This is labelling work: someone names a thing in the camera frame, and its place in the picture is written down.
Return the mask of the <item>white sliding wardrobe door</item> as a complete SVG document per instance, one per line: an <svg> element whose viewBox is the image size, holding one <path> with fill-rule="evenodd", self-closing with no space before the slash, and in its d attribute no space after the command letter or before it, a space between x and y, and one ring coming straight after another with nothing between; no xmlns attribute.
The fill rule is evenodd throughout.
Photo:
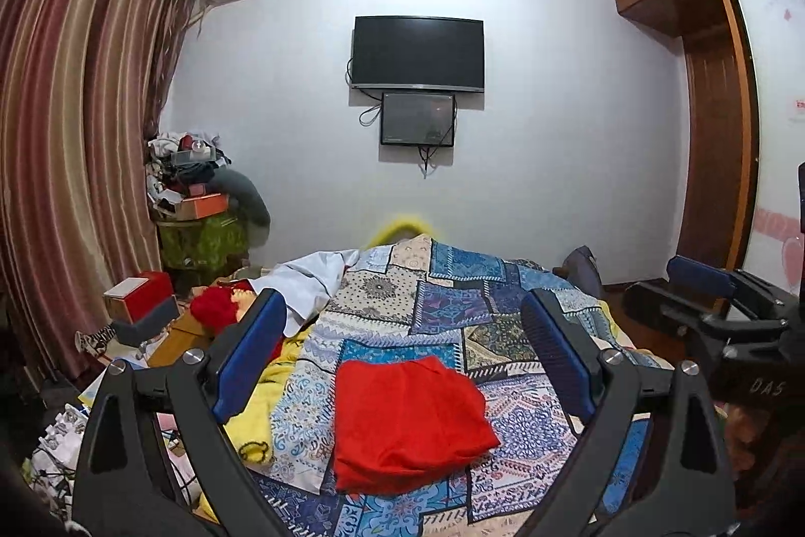
<svg viewBox="0 0 805 537"><path fill-rule="evenodd" d="M803 0L738 0L755 74L759 154L745 270L797 293L803 234Z"/></svg>

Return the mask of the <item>blue patchwork quilt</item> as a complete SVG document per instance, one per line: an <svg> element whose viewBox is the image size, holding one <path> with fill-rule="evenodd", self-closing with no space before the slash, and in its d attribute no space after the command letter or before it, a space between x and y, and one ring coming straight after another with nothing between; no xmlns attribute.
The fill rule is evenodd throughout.
<svg viewBox="0 0 805 537"><path fill-rule="evenodd" d="M524 333L546 291L600 348L654 365L607 304L535 263L418 236L320 255L326 291L226 433L295 535L511 535L583 430Z"/></svg>

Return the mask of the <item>dark grey pillow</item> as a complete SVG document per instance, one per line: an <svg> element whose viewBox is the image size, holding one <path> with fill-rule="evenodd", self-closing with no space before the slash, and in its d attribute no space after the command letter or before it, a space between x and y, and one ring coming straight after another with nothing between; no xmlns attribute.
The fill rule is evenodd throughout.
<svg viewBox="0 0 805 537"><path fill-rule="evenodd" d="M270 226L272 218L268 206L247 176L234 169L218 168L206 185L210 192L228 195L230 204L253 225Z"/></svg>

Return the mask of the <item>pile of clothes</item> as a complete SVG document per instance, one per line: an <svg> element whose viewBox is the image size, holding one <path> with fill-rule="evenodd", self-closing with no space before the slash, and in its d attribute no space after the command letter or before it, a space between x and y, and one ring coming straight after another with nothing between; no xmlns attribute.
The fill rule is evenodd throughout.
<svg viewBox="0 0 805 537"><path fill-rule="evenodd" d="M220 137L207 133L161 132L147 143L147 198L154 211L175 214L183 200L205 196L218 169L232 164Z"/></svg>

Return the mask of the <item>small black wall monitor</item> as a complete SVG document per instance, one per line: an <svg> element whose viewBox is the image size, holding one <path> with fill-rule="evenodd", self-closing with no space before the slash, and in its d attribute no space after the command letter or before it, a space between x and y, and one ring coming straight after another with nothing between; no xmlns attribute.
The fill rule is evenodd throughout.
<svg viewBox="0 0 805 537"><path fill-rule="evenodd" d="M452 94L387 93L381 101L381 143L401 147L453 147L456 98Z"/></svg>

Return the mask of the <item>white shirt on bed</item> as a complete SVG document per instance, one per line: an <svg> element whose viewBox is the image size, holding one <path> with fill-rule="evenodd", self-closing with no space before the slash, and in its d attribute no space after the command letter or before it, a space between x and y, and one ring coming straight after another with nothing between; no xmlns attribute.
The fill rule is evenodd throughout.
<svg viewBox="0 0 805 537"><path fill-rule="evenodd" d="M359 250L318 251L277 264L250 282L255 294L278 291L287 306L284 337L292 338L318 316L340 289L344 271L358 263Z"/></svg>

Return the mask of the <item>striped red gold curtain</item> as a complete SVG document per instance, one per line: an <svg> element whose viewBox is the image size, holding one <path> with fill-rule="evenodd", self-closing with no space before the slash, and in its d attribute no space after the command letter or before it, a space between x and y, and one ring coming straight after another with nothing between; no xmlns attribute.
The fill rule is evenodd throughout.
<svg viewBox="0 0 805 537"><path fill-rule="evenodd" d="M195 4L2 0L2 287L64 375L105 290L159 265L144 166Z"/></svg>

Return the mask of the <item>red white box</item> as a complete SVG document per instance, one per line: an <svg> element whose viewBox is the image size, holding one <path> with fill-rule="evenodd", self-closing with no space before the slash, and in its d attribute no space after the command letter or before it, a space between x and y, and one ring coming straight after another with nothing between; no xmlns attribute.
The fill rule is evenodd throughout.
<svg viewBox="0 0 805 537"><path fill-rule="evenodd" d="M102 294L112 320L136 323L173 294L171 278L163 271L144 271L128 277Z"/></svg>

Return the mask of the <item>red zip jacket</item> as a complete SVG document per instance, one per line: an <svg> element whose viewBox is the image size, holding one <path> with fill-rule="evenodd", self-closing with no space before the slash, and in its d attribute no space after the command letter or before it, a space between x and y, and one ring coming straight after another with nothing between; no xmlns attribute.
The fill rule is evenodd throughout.
<svg viewBox="0 0 805 537"><path fill-rule="evenodd" d="M348 361L337 371L337 491L400 495L461 472L498 446L483 394L437 357Z"/></svg>

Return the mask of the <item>brown wooden door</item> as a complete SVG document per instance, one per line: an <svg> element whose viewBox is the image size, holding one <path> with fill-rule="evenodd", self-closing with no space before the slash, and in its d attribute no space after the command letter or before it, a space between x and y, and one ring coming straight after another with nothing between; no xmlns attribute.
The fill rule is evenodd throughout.
<svg viewBox="0 0 805 537"><path fill-rule="evenodd" d="M729 264L740 204L742 108L736 52L725 25L684 37L689 165L677 252Z"/></svg>

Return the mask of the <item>yellow blanket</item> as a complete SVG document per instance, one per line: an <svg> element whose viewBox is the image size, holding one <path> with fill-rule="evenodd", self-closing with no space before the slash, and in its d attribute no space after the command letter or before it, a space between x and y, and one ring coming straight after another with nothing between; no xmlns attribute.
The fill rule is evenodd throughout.
<svg viewBox="0 0 805 537"><path fill-rule="evenodd" d="M397 346L414 324L416 293L430 279L433 239L419 233L360 251L340 289L259 375L247 405L224 424L251 472L319 495L334 447L336 369L348 341Z"/></svg>

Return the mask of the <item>orange shoe box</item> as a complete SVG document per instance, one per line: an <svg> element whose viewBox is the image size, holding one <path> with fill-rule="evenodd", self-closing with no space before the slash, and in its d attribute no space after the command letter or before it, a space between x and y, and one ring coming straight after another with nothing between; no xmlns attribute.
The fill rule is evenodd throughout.
<svg viewBox="0 0 805 537"><path fill-rule="evenodd" d="M176 204L176 221L198 221L222 214L229 207L229 196L225 193L210 193L210 195L192 196Z"/></svg>

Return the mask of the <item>black wall television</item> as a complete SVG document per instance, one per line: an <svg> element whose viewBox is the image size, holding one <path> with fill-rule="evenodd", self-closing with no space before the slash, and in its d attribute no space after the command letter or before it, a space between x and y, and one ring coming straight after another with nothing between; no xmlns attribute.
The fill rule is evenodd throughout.
<svg viewBox="0 0 805 537"><path fill-rule="evenodd" d="M475 19L356 16L349 76L366 90L483 93L485 25Z"/></svg>

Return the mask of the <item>grey blue bag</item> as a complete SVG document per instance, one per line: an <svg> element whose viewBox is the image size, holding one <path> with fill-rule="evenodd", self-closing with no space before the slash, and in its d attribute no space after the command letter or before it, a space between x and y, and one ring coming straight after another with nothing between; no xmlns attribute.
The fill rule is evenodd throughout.
<svg viewBox="0 0 805 537"><path fill-rule="evenodd" d="M600 278L595 255L587 245L573 250L562 263L566 281L584 291L588 296L604 299L604 287Z"/></svg>

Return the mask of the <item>red plush toy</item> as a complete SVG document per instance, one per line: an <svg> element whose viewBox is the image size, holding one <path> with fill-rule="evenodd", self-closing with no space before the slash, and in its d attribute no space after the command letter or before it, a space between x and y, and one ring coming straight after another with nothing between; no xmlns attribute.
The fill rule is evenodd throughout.
<svg viewBox="0 0 805 537"><path fill-rule="evenodd" d="M192 296L188 312L214 341L226 329L239 323L257 300L257 295L246 281L210 285Z"/></svg>

